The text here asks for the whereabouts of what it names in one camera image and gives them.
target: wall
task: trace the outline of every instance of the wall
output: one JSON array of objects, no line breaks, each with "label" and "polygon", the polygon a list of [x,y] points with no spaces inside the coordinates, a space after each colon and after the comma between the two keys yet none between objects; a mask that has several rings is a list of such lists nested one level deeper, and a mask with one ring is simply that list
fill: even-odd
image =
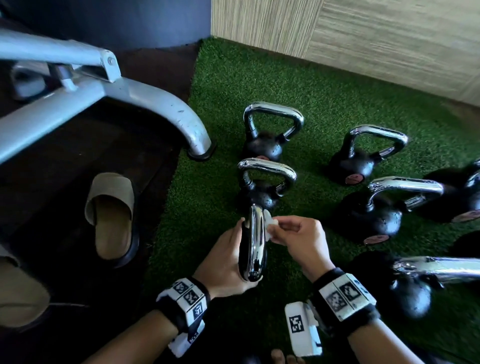
[{"label": "wall", "polygon": [[480,106],[478,0],[212,0],[212,35]]},{"label": "wall", "polygon": [[161,48],[210,36],[211,0],[0,0],[32,30],[111,50]]}]

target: slipper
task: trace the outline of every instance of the slipper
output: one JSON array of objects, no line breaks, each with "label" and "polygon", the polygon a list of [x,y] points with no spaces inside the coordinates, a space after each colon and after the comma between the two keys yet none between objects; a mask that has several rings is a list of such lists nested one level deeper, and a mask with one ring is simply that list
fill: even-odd
[{"label": "slipper", "polygon": [[136,199],[132,182],[117,173],[95,176],[85,205],[85,218],[95,226],[95,247],[112,268],[130,262],[138,250]]},{"label": "slipper", "polygon": [[49,304],[45,286],[21,269],[0,244],[0,326],[24,328],[41,317]]}]

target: artificial grass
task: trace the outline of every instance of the artificial grass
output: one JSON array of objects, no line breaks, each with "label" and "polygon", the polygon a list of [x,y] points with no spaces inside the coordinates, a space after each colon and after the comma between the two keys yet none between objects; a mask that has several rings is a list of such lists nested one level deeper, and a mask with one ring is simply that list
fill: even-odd
[{"label": "artificial grass", "polygon": [[[147,293],[192,274],[217,237],[240,218],[234,205],[239,190],[236,165],[245,138],[242,113],[253,101],[292,106],[305,117],[304,129],[285,146],[282,157],[297,172],[298,182],[274,215],[322,220],[344,196],[361,188],[339,186],[322,174],[322,166],[340,148],[344,134],[359,124],[398,129],[410,137],[409,145],[381,163],[372,178],[421,178],[429,171],[463,166],[479,156],[479,141],[462,130],[439,97],[208,39],[200,49],[190,106],[217,139],[218,148],[205,163],[193,162],[185,153],[180,157],[150,259]],[[260,129],[275,132],[285,131],[290,124],[272,116],[254,117]],[[368,136],[359,139],[358,145],[371,151],[388,144]],[[459,236],[479,227],[477,221],[442,225],[412,213],[404,217],[400,233],[378,248],[401,255],[444,255]],[[345,263],[366,250],[325,230],[334,262]],[[210,328],[230,328],[254,337],[263,349],[290,353],[284,307],[305,300],[311,285],[284,247],[270,244],[268,249],[267,272],[259,286],[239,297],[213,301],[205,321]],[[469,287],[452,285],[434,294],[427,317],[414,322],[386,321],[409,342],[475,361],[480,354],[479,303]],[[323,362],[331,357],[328,341],[324,344]]]}]

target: pink weight label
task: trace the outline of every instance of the pink weight label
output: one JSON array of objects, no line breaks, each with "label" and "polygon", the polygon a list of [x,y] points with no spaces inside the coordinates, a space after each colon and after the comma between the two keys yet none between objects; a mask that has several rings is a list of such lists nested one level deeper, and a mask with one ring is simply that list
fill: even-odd
[{"label": "pink weight label", "polygon": [[390,237],[388,235],[373,235],[366,238],[363,243],[366,245],[374,245],[386,242]]},{"label": "pink weight label", "polygon": [[354,173],[345,178],[346,184],[358,184],[363,181],[363,176],[360,173]]},{"label": "pink weight label", "polygon": [[452,222],[465,222],[465,221],[475,220],[476,218],[480,218],[480,210],[472,210],[472,211],[457,215],[452,219]]}]

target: wooden wall panel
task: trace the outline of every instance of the wooden wall panel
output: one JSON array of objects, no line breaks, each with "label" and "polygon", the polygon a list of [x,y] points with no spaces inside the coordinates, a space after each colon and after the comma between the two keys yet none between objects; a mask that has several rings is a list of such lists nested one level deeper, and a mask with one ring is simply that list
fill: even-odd
[{"label": "wooden wall panel", "polygon": [[323,0],[212,0],[212,35],[303,58]]},{"label": "wooden wall panel", "polygon": [[325,0],[305,58],[480,105],[478,0]]}]

